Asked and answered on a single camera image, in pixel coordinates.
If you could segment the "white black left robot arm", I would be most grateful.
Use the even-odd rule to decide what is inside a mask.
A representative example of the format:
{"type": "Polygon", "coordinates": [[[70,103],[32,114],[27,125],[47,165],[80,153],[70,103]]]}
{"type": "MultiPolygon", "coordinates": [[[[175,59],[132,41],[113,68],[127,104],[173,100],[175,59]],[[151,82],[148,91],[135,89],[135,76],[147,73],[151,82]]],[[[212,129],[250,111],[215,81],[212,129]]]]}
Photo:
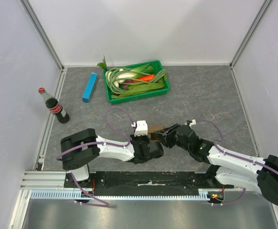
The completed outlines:
{"type": "Polygon", "coordinates": [[[62,162],[63,170],[70,173],[68,178],[74,178],[79,187],[89,186],[88,163],[97,157],[142,164],[164,154],[161,143],[151,142],[146,131],[142,135],[135,131],[126,142],[119,142],[96,135],[93,128],[63,138],[61,151],[56,160],[62,162]]]}

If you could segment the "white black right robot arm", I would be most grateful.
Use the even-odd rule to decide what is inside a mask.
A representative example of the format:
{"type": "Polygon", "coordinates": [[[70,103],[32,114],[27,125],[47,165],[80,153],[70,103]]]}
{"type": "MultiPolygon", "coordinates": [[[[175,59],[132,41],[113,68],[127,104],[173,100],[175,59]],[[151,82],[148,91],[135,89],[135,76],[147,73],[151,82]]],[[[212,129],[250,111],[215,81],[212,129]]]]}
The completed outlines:
{"type": "Polygon", "coordinates": [[[168,148],[178,146],[198,162],[204,162],[215,171],[205,175],[206,185],[232,185],[261,194],[278,206],[278,157],[267,158],[243,155],[214,142],[199,138],[190,125],[176,124],[154,132],[168,148]]]}

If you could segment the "brown cardboard box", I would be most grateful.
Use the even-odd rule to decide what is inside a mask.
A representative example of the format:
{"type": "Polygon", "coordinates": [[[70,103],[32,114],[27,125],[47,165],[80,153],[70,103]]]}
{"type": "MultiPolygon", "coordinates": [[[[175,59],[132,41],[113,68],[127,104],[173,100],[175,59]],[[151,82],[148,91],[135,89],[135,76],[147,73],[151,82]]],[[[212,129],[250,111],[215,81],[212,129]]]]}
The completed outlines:
{"type": "Polygon", "coordinates": [[[150,141],[157,141],[157,134],[155,133],[158,130],[164,129],[163,125],[149,125],[148,126],[148,137],[150,141]]]}

